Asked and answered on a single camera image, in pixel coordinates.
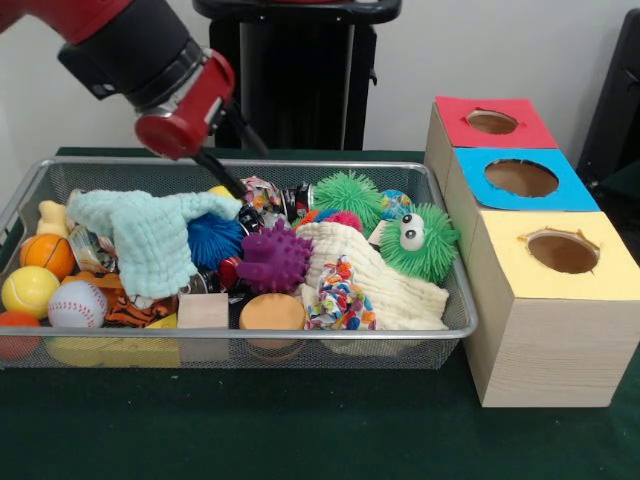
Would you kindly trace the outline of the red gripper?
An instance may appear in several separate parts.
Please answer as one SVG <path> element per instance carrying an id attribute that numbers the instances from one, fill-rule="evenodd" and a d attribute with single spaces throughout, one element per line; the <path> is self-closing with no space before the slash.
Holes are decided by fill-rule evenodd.
<path id="1" fill-rule="evenodd" d="M 168 100 L 141 113 L 135 122 L 138 140 L 150 151 L 172 160 L 192 157 L 236 199 L 245 202 L 247 189 L 213 155 L 200 150 L 216 116 L 226 109 L 227 122 L 245 149 L 267 156 L 268 148 L 232 100 L 235 73 L 217 51 L 206 48 L 195 72 Z"/>

